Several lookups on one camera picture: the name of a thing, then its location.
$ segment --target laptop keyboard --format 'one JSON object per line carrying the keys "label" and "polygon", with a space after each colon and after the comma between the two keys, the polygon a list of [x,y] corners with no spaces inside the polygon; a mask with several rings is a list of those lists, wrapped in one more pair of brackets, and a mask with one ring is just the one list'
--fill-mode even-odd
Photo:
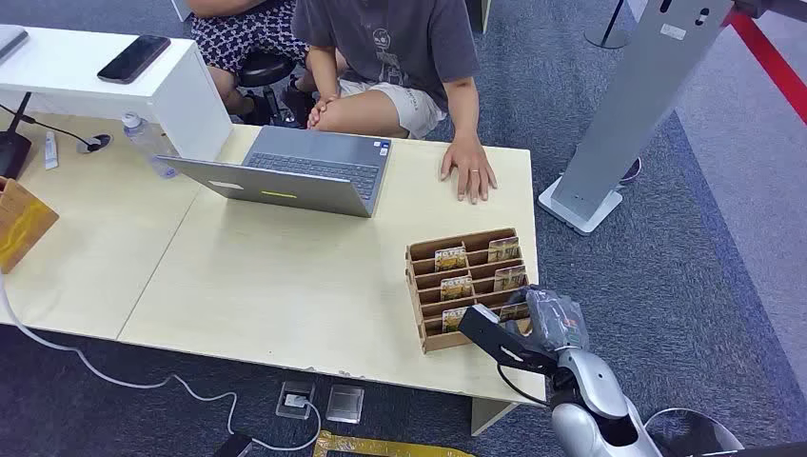
{"label": "laptop keyboard", "polygon": [[310,174],[325,178],[339,178],[350,181],[364,200],[369,200],[378,177],[378,167],[349,165],[323,160],[301,159],[284,155],[256,152],[244,163],[254,169],[272,169],[288,173]]}

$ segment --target plastic bottle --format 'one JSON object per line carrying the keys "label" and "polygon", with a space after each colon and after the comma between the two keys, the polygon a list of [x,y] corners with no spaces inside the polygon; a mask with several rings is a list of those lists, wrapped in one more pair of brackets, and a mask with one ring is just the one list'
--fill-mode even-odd
{"label": "plastic bottle", "polygon": [[124,134],[137,146],[148,164],[160,177],[170,179],[179,174],[176,169],[162,160],[157,155],[177,155],[176,151],[164,141],[154,128],[142,119],[136,112],[127,112],[121,120],[124,123]]}

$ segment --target black stool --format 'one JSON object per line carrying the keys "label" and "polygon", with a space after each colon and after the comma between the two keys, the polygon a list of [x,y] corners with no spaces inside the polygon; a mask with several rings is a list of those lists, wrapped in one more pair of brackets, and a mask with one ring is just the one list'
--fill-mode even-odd
{"label": "black stool", "polygon": [[244,63],[241,73],[238,74],[238,85],[244,88],[263,88],[263,96],[269,103],[270,124],[276,126],[286,126],[289,121],[286,118],[293,116],[290,113],[281,115],[277,104],[277,97],[272,90],[271,84],[286,78],[294,71],[296,64],[287,57],[269,54],[262,51],[252,52]]}

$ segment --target sneaker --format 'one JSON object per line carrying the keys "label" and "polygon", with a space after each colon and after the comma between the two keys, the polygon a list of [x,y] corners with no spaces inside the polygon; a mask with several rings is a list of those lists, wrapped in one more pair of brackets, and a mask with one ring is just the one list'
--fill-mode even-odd
{"label": "sneaker", "polygon": [[310,93],[305,93],[294,85],[297,81],[297,76],[291,75],[288,77],[288,86],[283,88],[280,98],[283,103],[291,109],[294,114],[294,119],[301,125],[301,129],[305,129],[305,124],[308,121],[308,115],[314,109],[314,97]]}
{"label": "sneaker", "polygon": [[625,172],[625,175],[622,176],[622,179],[620,179],[620,184],[630,183],[631,181],[636,179],[637,176],[639,176],[640,171],[641,171],[641,157],[637,158],[636,161],[633,163],[633,165],[631,165],[631,168],[628,169],[627,172]]}
{"label": "sneaker", "polygon": [[252,99],[252,102],[255,104],[255,109],[247,114],[239,114],[238,117],[240,117],[245,124],[249,124],[251,126],[268,125],[270,122],[269,103],[266,102],[264,97],[255,95],[252,90],[248,91],[245,97]]}

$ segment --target shorts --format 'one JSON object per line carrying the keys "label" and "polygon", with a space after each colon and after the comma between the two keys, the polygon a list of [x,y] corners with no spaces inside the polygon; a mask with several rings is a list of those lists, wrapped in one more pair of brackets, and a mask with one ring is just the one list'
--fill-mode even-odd
{"label": "shorts", "polygon": [[341,96],[356,95],[368,90],[380,90],[392,100],[398,111],[398,124],[409,131],[409,138],[420,140],[445,119],[445,112],[428,93],[389,83],[355,83],[339,80]]}
{"label": "shorts", "polygon": [[283,55],[305,66],[308,45],[294,37],[295,0],[272,0],[234,16],[193,16],[190,35],[211,67],[238,74],[255,50]]}

